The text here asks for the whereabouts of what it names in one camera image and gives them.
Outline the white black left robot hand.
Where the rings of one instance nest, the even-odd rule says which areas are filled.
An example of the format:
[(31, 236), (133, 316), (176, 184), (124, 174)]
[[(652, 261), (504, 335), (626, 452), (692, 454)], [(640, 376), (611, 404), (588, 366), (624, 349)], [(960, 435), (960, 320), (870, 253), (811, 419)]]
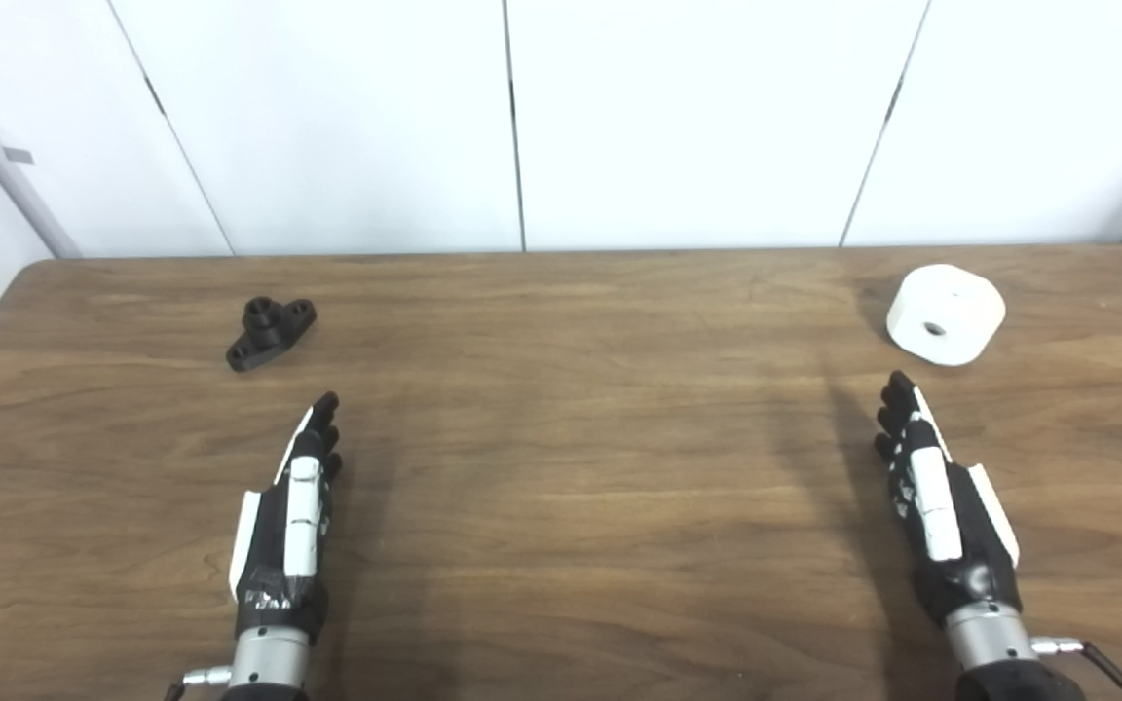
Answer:
[(233, 542), (230, 589), (234, 633), (289, 627), (315, 646), (329, 608), (321, 581), (331, 522), (331, 482), (342, 470), (334, 424), (339, 396), (325, 393), (303, 414), (263, 492), (243, 494)]

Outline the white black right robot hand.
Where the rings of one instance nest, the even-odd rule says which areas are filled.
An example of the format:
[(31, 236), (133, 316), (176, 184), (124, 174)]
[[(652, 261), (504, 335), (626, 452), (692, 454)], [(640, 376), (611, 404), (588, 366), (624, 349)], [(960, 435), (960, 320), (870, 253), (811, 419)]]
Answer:
[(880, 393), (874, 448), (912, 554), (910, 580), (939, 627), (959, 609), (993, 605), (1023, 611), (1019, 542), (984, 467), (954, 461), (929, 403), (908, 373), (889, 373)]

